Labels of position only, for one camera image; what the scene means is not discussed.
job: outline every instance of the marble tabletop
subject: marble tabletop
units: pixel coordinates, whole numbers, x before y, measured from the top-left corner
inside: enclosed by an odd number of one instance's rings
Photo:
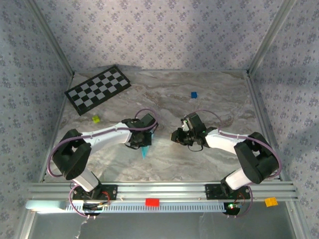
[[[142,108],[152,108],[159,115],[159,127],[146,158],[142,159],[140,149],[133,150],[124,145],[104,147],[91,155],[87,164],[101,181],[219,181],[240,167],[236,156],[228,152],[208,148],[191,152],[186,146],[170,140],[170,134],[181,126],[180,119],[197,109],[217,113],[225,122],[227,132],[250,134],[260,131],[245,80],[240,75],[174,71],[123,73],[132,86],[84,115],[79,116],[67,101],[55,144],[70,129],[79,132],[103,129],[133,118]],[[75,74],[72,87],[92,76],[93,73]],[[191,92],[197,92],[198,98],[191,99]],[[198,114],[206,127],[220,125],[215,116]],[[99,116],[99,123],[92,121],[95,115]],[[53,163],[51,168],[58,173]],[[63,178],[45,176],[47,182],[57,180]]]

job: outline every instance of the checkerboard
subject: checkerboard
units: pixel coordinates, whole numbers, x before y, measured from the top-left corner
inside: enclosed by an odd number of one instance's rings
[[[66,91],[65,95],[82,115],[130,86],[129,79],[113,66]]]

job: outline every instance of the cyan object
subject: cyan object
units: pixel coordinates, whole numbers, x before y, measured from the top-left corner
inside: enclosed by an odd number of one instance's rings
[[[192,93],[190,93],[190,97],[191,97],[192,99],[196,99],[196,98],[197,98],[197,92],[192,92]]]
[[[142,158],[143,159],[146,158],[146,155],[148,153],[149,148],[150,148],[149,146],[141,147],[141,149],[142,149]]]

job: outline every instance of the wall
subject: wall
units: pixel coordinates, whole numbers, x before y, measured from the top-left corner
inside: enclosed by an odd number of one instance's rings
[[[38,0],[75,71],[247,69],[282,0]]]
[[[0,238],[13,238],[70,77],[21,0],[0,2]]]
[[[319,3],[297,1],[253,77],[284,170],[319,238]]]

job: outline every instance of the black mounting plate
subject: black mounting plate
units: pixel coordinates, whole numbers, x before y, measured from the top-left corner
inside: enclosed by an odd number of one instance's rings
[[[245,197],[245,200],[250,199],[250,194],[249,194],[247,186],[243,186],[243,187],[235,190],[233,193],[228,194],[228,196],[226,196],[225,194],[222,193],[219,183],[205,184],[205,192],[206,192],[206,199],[207,200],[233,200],[233,201],[235,201],[237,199],[238,193],[242,193]]]
[[[78,187],[75,189],[76,193],[73,194],[73,200],[94,200],[94,201],[105,201],[107,200],[107,196],[102,192],[107,192],[110,196],[110,201],[116,200],[116,196],[118,193],[118,186],[117,185],[105,185],[100,184],[97,189],[99,192],[94,193],[92,197],[90,193],[87,193],[82,187]]]

